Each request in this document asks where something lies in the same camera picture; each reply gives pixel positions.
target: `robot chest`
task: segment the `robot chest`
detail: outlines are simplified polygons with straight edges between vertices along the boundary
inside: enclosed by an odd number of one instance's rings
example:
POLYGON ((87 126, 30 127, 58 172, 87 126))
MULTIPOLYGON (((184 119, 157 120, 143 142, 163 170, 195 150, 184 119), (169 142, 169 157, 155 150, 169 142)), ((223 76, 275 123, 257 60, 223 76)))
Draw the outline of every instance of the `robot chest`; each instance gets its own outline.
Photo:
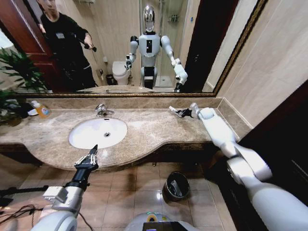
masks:
POLYGON ((145 57, 153 57, 159 53, 160 37, 158 35, 141 35, 139 37, 139 51, 145 57))

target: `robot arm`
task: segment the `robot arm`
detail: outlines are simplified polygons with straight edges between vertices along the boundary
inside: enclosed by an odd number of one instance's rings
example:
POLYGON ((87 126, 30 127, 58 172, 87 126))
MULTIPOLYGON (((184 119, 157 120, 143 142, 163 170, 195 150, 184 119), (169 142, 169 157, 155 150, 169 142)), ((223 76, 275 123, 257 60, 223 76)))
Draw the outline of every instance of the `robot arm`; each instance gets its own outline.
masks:
POLYGON ((253 207, 269 231, 308 230, 308 207, 286 190, 262 182, 272 176, 270 168, 254 150, 236 143, 233 131, 213 108, 199 109, 193 103, 191 110, 170 109, 181 118, 188 114, 202 121, 214 145, 230 158, 228 171, 247 189, 253 207))
POLYGON ((77 171, 65 187, 50 186, 46 190, 43 197, 52 202, 51 208, 56 211, 43 217, 31 231, 76 231, 82 195, 90 173, 98 168, 97 148, 96 145, 75 163, 77 171))
POLYGON ((130 53, 126 55, 126 66, 127 70, 130 70, 133 62, 136 59, 136 52, 139 45, 138 38, 136 36, 130 37, 130 53))
POLYGON ((179 82, 177 83, 174 91, 175 92, 180 92, 181 87, 185 84, 186 80, 187 80, 187 73, 184 70, 180 59, 174 59, 174 53, 172 50, 172 47, 170 45, 170 40, 168 38, 168 36, 164 35, 162 36, 162 38, 160 39, 161 44, 163 49, 165 50, 166 54, 168 55, 170 61, 171 61, 171 65, 173 66, 174 72, 176 74, 176 79, 179 80, 179 82))

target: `wooden door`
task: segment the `wooden door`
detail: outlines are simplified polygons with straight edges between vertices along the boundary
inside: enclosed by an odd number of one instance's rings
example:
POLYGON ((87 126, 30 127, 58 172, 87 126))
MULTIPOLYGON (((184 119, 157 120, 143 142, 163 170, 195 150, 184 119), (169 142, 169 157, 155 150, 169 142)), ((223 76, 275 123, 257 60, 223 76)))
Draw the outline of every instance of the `wooden door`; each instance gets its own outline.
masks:
POLYGON ((185 92, 202 92, 237 3, 238 0, 200 1, 185 66, 185 92))
POLYGON ((52 51, 38 25, 22 0, 4 0, 0 7, 1 28, 18 50, 30 55, 34 65, 44 73, 44 79, 53 92, 69 92, 61 77, 52 51))

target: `trash can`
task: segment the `trash can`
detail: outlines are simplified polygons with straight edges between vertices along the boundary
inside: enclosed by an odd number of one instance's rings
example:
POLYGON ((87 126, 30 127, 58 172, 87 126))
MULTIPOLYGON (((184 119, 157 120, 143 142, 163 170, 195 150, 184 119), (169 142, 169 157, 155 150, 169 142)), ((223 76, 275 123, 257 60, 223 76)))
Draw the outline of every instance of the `trash can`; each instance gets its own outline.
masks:
POLYGON ((180 172, 171 173, 164 184, 163 196, 170 201, 184 199, 189 193, 187 178, 180 172))
POLYGON ((116 80, 112 74, 106 75, 108 85, 116 85, 116 80))

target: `name badge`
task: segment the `name badge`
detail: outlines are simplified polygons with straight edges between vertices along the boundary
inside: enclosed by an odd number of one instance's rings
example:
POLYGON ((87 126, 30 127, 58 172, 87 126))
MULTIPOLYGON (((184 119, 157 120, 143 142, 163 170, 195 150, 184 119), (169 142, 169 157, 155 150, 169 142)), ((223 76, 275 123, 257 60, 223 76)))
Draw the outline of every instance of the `name badge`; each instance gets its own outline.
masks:
POLYGON ((56 36, 57 36, 58 39, 64 39, 65 38, 63 33, 56 33, 56 36))

